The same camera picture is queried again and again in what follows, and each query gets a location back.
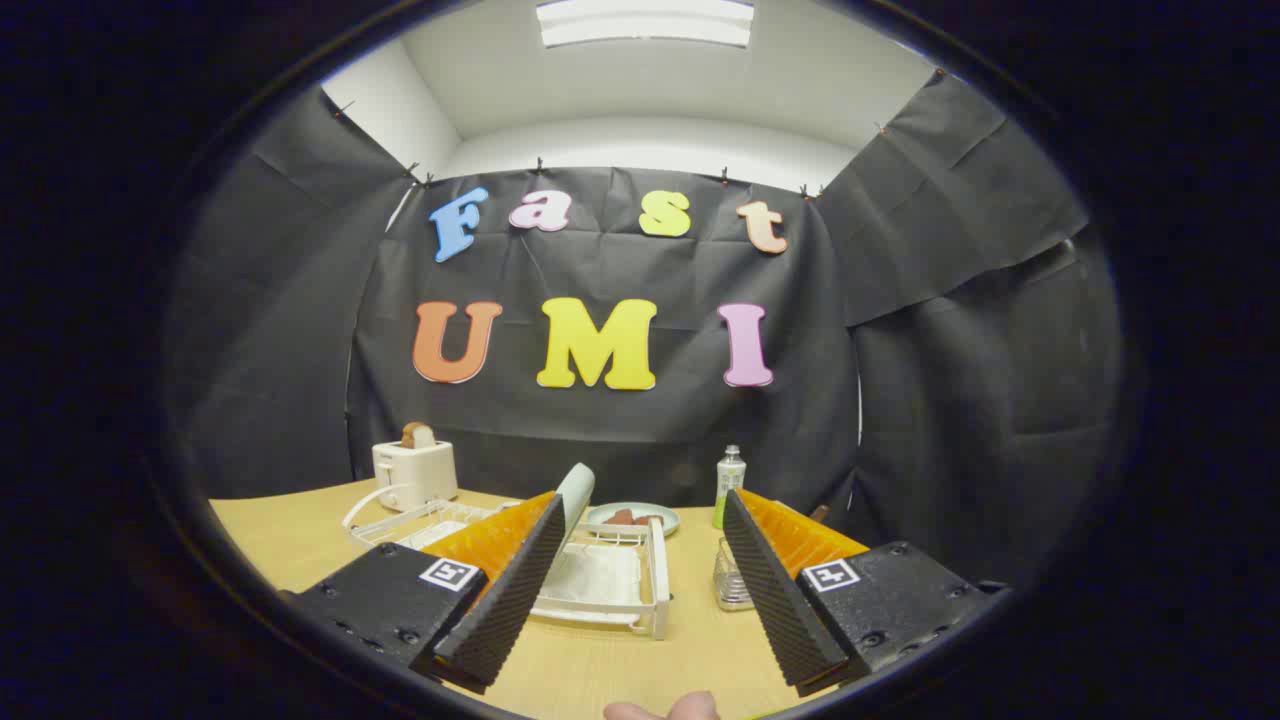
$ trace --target dish rack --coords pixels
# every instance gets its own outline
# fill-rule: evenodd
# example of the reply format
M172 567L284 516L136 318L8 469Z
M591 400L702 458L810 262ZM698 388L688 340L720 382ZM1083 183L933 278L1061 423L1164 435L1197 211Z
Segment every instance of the dish rack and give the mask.
M365 496L342 520L348 539L360 551L383 542L421 550L471 523L499 512L449 500L431 500L376 523L352 524L356 514L385 489L388 488ZM596 573L594 577L600 578L600 570L609 571L613 580L620 580L616 587L608 588L612 597L605 602L575 598L576 593L571 588L575 580L581 584L584 573ZM570 542L552 564L543 592L530 614L598 625L625 625L634 633L660 641L667 633L669 602L667 544L658 519L649 520L646 525L579 523Z

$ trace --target finger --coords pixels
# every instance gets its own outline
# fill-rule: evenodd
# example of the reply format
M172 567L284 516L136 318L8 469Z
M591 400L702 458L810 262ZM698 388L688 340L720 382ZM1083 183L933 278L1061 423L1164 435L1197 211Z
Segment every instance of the finger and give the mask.
M689 693L671 706L667 720L719 720L716 698L707 691Z
M632 702L611 702L604 706L604 720L662 720Z

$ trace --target green bottle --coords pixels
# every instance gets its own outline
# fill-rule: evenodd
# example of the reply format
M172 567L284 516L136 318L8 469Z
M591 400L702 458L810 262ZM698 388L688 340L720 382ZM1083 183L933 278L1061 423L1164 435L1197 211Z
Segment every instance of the green bottle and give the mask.
M742 487L746 477L746 462L737 456L737 446L731 445L724 448L724 459L716 464L716 514L712 515L712 525L724 529L724 498L728 497L730 488Z

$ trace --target letter f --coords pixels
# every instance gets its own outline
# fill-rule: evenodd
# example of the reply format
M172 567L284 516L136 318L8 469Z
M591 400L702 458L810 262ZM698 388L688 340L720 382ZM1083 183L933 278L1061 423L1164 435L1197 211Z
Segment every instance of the letter f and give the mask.
M475 229L480 222L480 209L476 202L489 199L489 191L477 187L471 192L454 197L448 205L440 205L428 218L435 223L435 236L440 240L440 250L435 254L435 261L443 263L462 252L475 242L475 236L470 236L466 229Z

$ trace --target black fabric backdrop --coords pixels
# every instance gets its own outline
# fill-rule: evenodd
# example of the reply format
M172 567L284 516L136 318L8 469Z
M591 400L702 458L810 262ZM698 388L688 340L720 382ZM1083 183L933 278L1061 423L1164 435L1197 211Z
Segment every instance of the black fabric backdrop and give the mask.
M941 73L817 206L861 372L846 532L1024 582L1083 510L1114 421L1119 320L1085 210Z
M370 445L420 419L456 443L467 488L525 496L581 461L596 503L703 505L737 443L753 489L805 511L827 502L829 524L864 542L905 538L961 574L1019 582L1097 482L1119 373L1100 240L1036 143L951 76L815 200L611 168L404 197L402 169L333 110L317 91L264 133L201 209L177 278L170 406L212 497L369 477ZM477 186L490 196L475 245L435 263L428 214ZM572 196L568 228L509 225L532 190ZM640 232L650 190L689 196L684 237ZM735 208L751 200L782 213L785 254L748 241ZM558 296L598 327L621 300L655 302L657 387L538 386L540 306ZM471 380L413 369L426 301L460 309L445 357L463 351L468 302L503 305ZM727 302L767 309L771 386L724 384Z
M489 199L475 245L436 263L428 214L477 186ZM507 215L534 190L572 196L566 229L511 227ZM689 197L692 227L684 237L641 233L640 199L653 190ZM753 200L782 214L786 252L768 255L748 240L735 209ZM840 282L813 202L791 191L608 168L494 173L415 191L379 245L360 311L348 402L357 473L372 474L371 443L397 439L420 419L456 443L458 482L471 489L541 492L581 461L596 474L593 502L709 505L716 462L737 443L753 488L813 506L849 474L856 445L856 366ZM540 387L549 327L541 304L561 296L580 297L596 327L621 300L653 301L657 387ZM416 309L426 301L460 309L445 357L463 351L468 302L502 304L485 368L471 380L431 383L413 369ZM716 310L727 302L765 307L772 384L724 384L728 331Z
M184 238L164 372L211 497L351 482L343 402L374 245L411 186L319 90L264 128Z

